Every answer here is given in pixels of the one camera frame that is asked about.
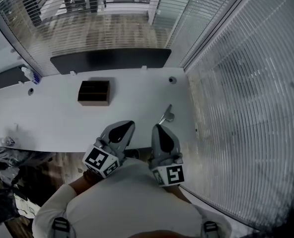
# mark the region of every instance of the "white desk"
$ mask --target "white desk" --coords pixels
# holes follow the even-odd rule
[[[168,78],[177,78],[170,84]],[[111,80],[109,107],[83,107],[77,94],[83,80]],[[33,87],[34,93],[28,96]],[[0,89],[0,138],[19,139],[21,149],[84,152],[103,129],[133,120],[136,131],[129,148],[149,147],[151,129],[169,104],[175,120],[165,122],[181,143],[195,140],[190,94],[181,68],[127,69],[55,75],[40,85],[27,82]]]

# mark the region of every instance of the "wooden box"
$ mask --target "wooden box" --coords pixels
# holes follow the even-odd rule
[[[82,106],[108,106],[109,81],[83,81],[78,91],[77,101]]]

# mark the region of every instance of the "black panel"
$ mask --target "black panel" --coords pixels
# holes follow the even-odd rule
[[[22,65],[0,73],[0,89],[10,85],[18,84],[19,81],[29,81],[29,79],[21,71],[21,67]]]
[[[61,74],[94,70],[162,68],[171,50],[168,49],[112,49],[96,50],[52,57],[50,61]]]

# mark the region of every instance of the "white bottle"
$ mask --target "white bottle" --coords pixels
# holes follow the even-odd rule
[[[24,73],[24,75],[33,83],[35,83],[36,85],[40,83],[40,77],[37,74],[35,74],[32,70],[26,67],[22,67],[21,70]]]

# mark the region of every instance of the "white shirt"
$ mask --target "white shirt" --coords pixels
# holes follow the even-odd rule
[[[200,236],[202,229],[195,207],[159,187],[148,164],[135,159],[79,196],[61,186],[34,219],[34,237],[48,237],[56,217],[66,218],[77,238],[127,238],[155,230]]]

